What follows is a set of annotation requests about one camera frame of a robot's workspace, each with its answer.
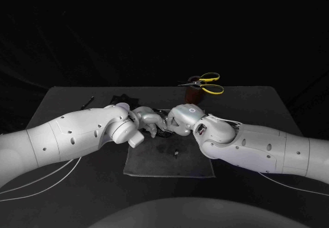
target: white cable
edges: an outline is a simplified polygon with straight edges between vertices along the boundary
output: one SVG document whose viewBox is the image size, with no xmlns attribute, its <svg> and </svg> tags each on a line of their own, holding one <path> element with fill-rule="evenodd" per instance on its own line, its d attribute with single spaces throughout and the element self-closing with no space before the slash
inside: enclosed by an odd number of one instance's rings
<svg viewBox="0 0 329 228">
<path fill-rule="evenodd" d="M 309 191 L 309 190 L 304 190 L 304 189 L 297 189 L 297 188 L 294 188 L 294 187 L 291 187 L 291 186 L 288 186 L 288 185 L 286 185 L 286 184 L 277 182 L 277 181 L 273 180 L 270 177 L 267 177 L 262 173 L 258 172 L 258 174 L 260 174 L 262 177 L 265 177 L 268 180 L 271 180 L 273 182 L 275 182 L 277 184 L 280 184 L 280 185 L 283 185 L 283 186 L 286 186 L 286 187 L 288 187 L 288 188 L 291 188 L 291 189 L 296 189 L 296 190 L 300 190 L 300 191 L 306 191 L 306 192 L 310 192 L 310 193 L 314 193 L 314 194 L 320 194 L 320 195 L 323 195 L 323 196 L 329 196 L 329 194 L 325 194 L 325 193 L 320 193 L 320 192 L 316 192 L 316 191 Z"/>
<path fill-rule="evenodd" d="M 71 170 L 69 173 L 65 175 L 65 177 L 59 180 L 59 182 L 60 182 L 60 181 L 68 177 L 68 175 L 72 173 L 72 171 L 73 171 L 73 169 L 75 169 L 75 167 L 76 167 L 79 161 L 81 161 L 81 157 L 79 157 L 79 160 L 78 160 L 78 162 L 76 162 L 76 164 L 75 164 L 72 170 Z M 14 200 L 14 199 L 17 200 L 17 199 L 23 199 L 23 198 L 27 198 L 27 197 L 30 197 L 30 196 L 34 196 L 34 195 L 40 194 L 42 192 L 47 191 L 56 184 L 53 184 L 49 188 L 46 188 L 45 190 L 39 191 L 37 193 L 34 193 L 34 194 L 32 194 L 32 195 L 29 195 L 29 196 L 23 196 L 23 197 L 6 199 L 6 200 L 3 199 L 3 200 L 0 200 L 0 202 L 9 201 L 9 200 Z"/>
<path fill-rule="evenodd" d="M 3 191 L 3 192 L 0 192 L 0 194 L 4 194 L 4 193 L 7 193 L 7 192 L 10 192 L 10 191 L 13 191 L 13 190 L 17 190 L 17 189 L 20 189 L 20 188 L 23 188 L 23 187 L 26 187 L 27 185 L 30 185 L 30 184 L 33 184 L 34 182 L 37 182 L 37 181 L 40 181 L 42 179 L 45 179 L 46 177 L 49 177 L 50 175 L 53 175 L 71 162 L 72 162 L 73 160 L 69 160 L 69 162 L 58 169 L 58 170 L 55 170 L 52 173 L 49 173 L 46 176 L 43 176 L 42 178 L 39 178 L 37 180 L 34 180 L 33 182 L 30 182 L 29 184 L 26 184 L 26 185 L 23 185 L 23 186 L 20 186 L 20 187 L 17 187 L 17 188 L 14 188 L 14 189 L 10 189 L 10 190 L 6 190 L 6 191 Z"/>
</svg>

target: yellow scissor handle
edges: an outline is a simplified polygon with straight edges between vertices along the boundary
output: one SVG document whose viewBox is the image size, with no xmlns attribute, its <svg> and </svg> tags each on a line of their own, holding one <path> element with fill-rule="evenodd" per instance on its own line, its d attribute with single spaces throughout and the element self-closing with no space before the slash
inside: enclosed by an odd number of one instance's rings
<svg viewBox="0 0 329 228">
<path fill-rule="evenodd" d="M 202 76 L 200 76 L 200 78 L 199 78 L 199 81 L 203 81 L 203 82 L 213 82 L 213 81 L 216 81 L 218 79 L 219 79 L 219 74 L 218 73 L 215 73 L 215 72 L 209 72 L 209 73 L 205 73 Z"/>
<path fill-rule="evenodd" d="M 221 87 L 221 89 L 222 89 L 222 91 L 216 93 L 216 92 L 209 91 L 206 88 L 202 88 L 208 93 L 215 94 L 215 95 L 224 93 L 224 88 L 222 88 L 222 86 L 219 86 L 219 85 L 209 85 L 209 84 L 200 85 L 200 87 L 203 87 L 203 86 L 216 86 L 216 87 Z"/>
</svg>

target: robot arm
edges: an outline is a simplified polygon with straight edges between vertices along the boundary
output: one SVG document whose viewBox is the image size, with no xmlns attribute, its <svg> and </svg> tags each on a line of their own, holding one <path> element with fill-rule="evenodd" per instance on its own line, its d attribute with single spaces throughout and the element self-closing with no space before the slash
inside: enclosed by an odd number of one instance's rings
<svg viewBox="0 0 329 228">
<path fill-rule="evenodd" d="M 134 148 L 144 140 L 140 128 L 156 135 L 166 127 L 151 109 L 130 111 L 110 105 L 65 114 L 40 126 L 0 136 L 0 187 L 30 170 L 79 158 L 107 142 L 128 141 Z"/>
<path fill-rule="evenodd" d="M 329 184 L 329 141 L 264 126 L 229 125 L 213 115 L 190 123 L 195 112 L 187 110 L 196 110 L 195 105 L 179 105 L 174 109 L 173 118 L 185 123 L 180 127 L 192 130 L 208 158 L 222 159 L 257 172 L 294 174 Z"/>
</svg>

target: gray table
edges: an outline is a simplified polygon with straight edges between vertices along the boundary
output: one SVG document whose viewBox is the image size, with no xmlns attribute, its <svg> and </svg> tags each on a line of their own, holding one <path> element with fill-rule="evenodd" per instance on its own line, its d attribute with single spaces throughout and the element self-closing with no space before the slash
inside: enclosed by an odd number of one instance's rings
<svg viewBox="0 0 329 228">
<path fill-rule="evenodd" d="M 108 105 L 114 95 L 127 94 L 151 108 L 170 109 L 183 104 L 183 87 L 53 87 L 42 101 L 29 128 L 79 110 L 91 96 L 89 108 Z M 275 90 L 267 86 L 225 87 L 222 95 L 205 95 L 199 107 L 215 116 L 245 124 L 264 125 L 301 135 Z M 0 203 L 0 227 L 86 227 L 128 206 L 169 197 L 206 197 L 232 200 L 261 207 L 309 226 L 327 224 L 329 197 L 291 190 L 252 171 L 212 160 L 216 178 L 146 178 L 123 175 L 127 157 L 124 144 L 107 143 L 99 151 L 82 157 L 66 179 L 45 193 Z M 16 178 L 11 188 L 30 182 L 63 163 L 39 168 Z M 1 196 L 29 195 L 49 187 L 72 165 L 40 183 Z M 277 181 L 309 190 L 327 191 L 319 181 L 293 175 L 270 175 Z"/>
</svg>

